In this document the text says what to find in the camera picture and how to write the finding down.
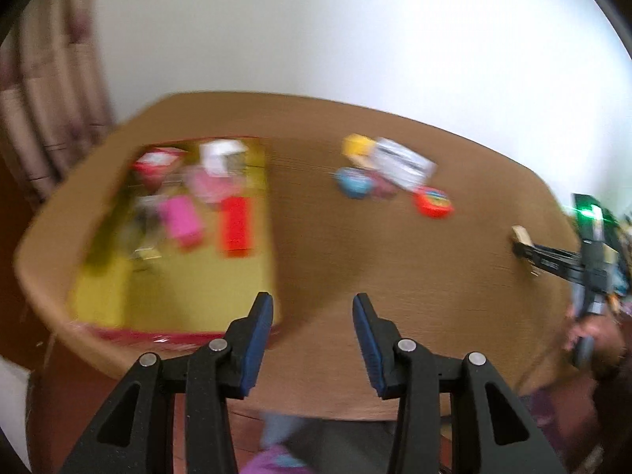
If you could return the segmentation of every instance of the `red block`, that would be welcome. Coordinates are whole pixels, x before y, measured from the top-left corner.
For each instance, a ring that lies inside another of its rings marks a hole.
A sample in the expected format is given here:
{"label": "red block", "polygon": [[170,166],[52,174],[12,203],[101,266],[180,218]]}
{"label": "red block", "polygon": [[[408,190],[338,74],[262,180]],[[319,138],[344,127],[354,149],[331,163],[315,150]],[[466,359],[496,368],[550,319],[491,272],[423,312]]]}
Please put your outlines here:
{"label": "red block", "polygon": [[252,247],[248,198],[228,197],[222,201],[221,205],[222,248],[228,253],[246,254]]}

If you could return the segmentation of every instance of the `tabletop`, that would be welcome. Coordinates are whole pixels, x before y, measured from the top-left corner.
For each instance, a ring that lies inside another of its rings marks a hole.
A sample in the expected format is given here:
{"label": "tabletop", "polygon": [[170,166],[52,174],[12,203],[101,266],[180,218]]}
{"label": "tabletop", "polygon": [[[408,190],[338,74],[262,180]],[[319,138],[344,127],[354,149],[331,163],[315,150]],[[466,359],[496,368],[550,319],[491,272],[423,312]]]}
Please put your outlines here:
{"label": "tabletop", "polygon": [[[430,185],[450,196],[454,213],[422,216],[404,191],[387,201],[344,196],[332,173],[346,165],[340,146],[351,133],[393,139],[435,162]],[[78,356],[120,377],[143,353],[77,327],[66,306],[134,154],[147,144],[238,135],[264,137],[269,148],[273,296],[283,318],[246,404],[293,415],[395,418],[396,403],[375,395],[359,352],[352,323],[358,292],[434,353],[485,353],[519,392],[568,372],[557,347],[568,285],[533,276],[508,240],[519,224],[537,243],[577,247],[541,179],[501,154],[414,120],[261,93],[160,100],[76,166],[36,216],[16,253],[16,273],[34,310]]]}

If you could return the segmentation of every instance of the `pink block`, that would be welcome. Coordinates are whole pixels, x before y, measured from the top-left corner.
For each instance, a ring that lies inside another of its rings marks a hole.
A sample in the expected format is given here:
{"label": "pink block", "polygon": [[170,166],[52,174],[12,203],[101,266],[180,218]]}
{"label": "pink block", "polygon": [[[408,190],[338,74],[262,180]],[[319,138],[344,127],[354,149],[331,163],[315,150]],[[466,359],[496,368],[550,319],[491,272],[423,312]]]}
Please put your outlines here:
{"label": "pink block", "polygon": [[167,235],[183,249],[201,243],[203,227],[189,196],[170,197],[160,204],[160,216]]}

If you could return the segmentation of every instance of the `human hand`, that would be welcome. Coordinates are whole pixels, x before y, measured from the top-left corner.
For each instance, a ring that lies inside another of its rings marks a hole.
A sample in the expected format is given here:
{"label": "human hand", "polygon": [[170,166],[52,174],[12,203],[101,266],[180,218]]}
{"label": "human hand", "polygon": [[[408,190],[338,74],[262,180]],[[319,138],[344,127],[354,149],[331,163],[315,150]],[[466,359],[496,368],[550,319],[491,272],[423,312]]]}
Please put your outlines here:
{"label": "human hand", "polygon": [[589,315],[580,322],[573,322],[564,349],[572,351],[581,337],[589,336],[595,339],[590,367],[593,377],[601,378],[621,362],[626,350],[623,333],[609,310],[605,315]]}

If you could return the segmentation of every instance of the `silver bolt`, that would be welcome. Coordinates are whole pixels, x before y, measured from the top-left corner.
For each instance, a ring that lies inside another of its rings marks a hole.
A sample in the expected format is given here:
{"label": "silver bolt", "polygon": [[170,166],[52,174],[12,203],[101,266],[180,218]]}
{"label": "silver bolt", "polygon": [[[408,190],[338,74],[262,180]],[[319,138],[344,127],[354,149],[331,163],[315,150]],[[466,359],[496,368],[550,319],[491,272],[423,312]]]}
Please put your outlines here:
{"label": "silver bolt", "polygon": [[158,361],[158,357],[154,353],[145,353],[140,357],[138,363],[143,367],[149,367]]}
{"label": "silver bolt", "polygon": [[474,365],[484,365],[487,359],[483,353],[470,353],[468,359]]}
{"label": "silver bolt", "polygon": [[209,347],[211,351],[223,351],[227,348],[228,342],[224,339],[213,339],[209,342]]}
{"label": "silver bolt", "polygon": [[417,344],[415,344],[414,340],[402,339],[397,343],[397,347],[402,351],[409,353],[410,351],[415,351]]}

